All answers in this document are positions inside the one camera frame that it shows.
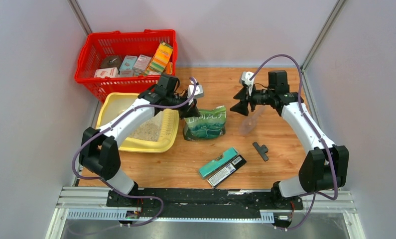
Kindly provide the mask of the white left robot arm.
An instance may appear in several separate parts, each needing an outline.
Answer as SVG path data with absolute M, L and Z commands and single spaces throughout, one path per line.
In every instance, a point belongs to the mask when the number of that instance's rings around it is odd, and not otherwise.
M 161 111 L 170 109 L 179 112 L 180 118 L 198 117 L 197 99 L 204 95 L 203 87 L 193 77 L 183 95 L 177 93 L 180 80 L 163 73 L 156 84 L 140 93 L 127 110 L 104 126 L 87 128 L 74 159 L 89 171 L 95 173 L 94 180 L 106 183 L 117 192 L 126 206 L 134 206 L 139 194 L 134 188 L 136 182 L 121 168 L 119 147 L 137 128 Z

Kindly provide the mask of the black bag sealing clip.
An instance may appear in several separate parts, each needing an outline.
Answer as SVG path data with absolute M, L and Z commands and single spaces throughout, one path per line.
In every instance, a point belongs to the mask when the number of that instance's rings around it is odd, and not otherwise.
M 264 144 L 259 145 L 257 142 L 253 142 L 253 146 L 260 155 L 260 157 L 263 159 L 263 161 L 267 162 L 269 160 L 269 157 L 267 155 L 268 147 Z

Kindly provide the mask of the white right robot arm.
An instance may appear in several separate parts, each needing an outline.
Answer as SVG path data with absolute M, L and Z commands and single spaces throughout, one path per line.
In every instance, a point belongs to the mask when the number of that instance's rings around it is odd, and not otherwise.
M 297 176 L 282 180 L 274 185 L 270 201 L 282 209 L 290 203 L 291 197 L 345 185 L 349 161 L 346 146 L 338 146 L 329 139 L 308 113 L 303 99 L 297 92 L 291 92 L 284 70 L 268 73 L 268 86 L 257 89 L 254 74 L 244 71 L 239 79 L 242 89 L 234 96 L 239 100 L 230 110 L 248 116 L 257 105 L 270 106 L 290 125 L 300 140 L 306 158 Z

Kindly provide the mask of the green cat litter bag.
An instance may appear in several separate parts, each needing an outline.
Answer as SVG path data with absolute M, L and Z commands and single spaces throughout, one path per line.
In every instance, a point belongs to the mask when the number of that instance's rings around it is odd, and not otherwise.
M 185 118 L 183 137 L 186 141 L 215 139 L 226 133 L 227 111 L 225 106 L 212 110 L 199 110 L 200 116 Z

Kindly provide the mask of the clear plastic litter scoop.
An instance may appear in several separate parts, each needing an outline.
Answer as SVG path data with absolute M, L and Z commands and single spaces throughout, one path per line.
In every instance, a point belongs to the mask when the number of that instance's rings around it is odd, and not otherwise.
M 243 122 L 239 126 L 239 134 L 240 135 L 249 134 L 256 127 L 259 116 L 264 111 L 265 111 L 265 106 L 262 106 L 259 109 L 255 110 L 250 117 L 247 117 L 245 120 L 243 120 Z

